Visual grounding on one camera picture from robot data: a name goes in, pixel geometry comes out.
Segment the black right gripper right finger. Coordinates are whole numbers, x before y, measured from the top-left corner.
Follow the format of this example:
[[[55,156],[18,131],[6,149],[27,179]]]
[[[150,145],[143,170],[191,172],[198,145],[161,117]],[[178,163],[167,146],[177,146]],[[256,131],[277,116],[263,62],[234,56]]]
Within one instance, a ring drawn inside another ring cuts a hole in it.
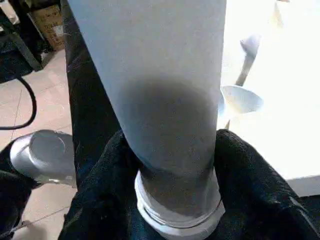
[[[214,169],[224,204],[214,240],[318,240],[309,211],[257,150],[235,133],[216,133]]]

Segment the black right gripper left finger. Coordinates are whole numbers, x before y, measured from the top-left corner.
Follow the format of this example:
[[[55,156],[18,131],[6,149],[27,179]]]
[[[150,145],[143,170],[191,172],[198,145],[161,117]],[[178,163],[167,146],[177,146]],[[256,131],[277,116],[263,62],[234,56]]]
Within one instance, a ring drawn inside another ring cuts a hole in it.
[[[59,239],[145,239],[134,190],[138,168],[123,132],[116,132],[77,187]]]

